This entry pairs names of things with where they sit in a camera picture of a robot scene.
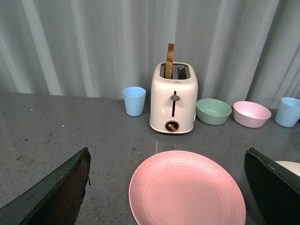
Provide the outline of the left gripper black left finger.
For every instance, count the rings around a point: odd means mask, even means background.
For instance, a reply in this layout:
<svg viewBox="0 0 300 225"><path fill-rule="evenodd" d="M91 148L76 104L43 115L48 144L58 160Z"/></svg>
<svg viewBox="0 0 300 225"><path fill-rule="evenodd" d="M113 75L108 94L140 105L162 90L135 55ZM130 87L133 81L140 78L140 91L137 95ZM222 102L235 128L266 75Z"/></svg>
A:
<svg viewBox="0 0 300 225"><path fill-rule="evenodd" d="M2 225L74 225L90 182L87 147L0 209Z"/></svg>

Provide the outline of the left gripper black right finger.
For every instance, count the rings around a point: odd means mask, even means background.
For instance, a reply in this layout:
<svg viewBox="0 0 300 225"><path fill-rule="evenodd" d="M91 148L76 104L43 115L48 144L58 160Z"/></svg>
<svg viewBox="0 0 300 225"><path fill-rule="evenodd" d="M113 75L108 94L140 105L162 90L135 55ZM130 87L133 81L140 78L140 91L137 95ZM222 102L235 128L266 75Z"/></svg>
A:
<svg viewBox="0 0 300 225"><path fill-rule="evenodd" d="M300 177L255 148L247 150L244 170L267 225L300 223Z"/></svg>

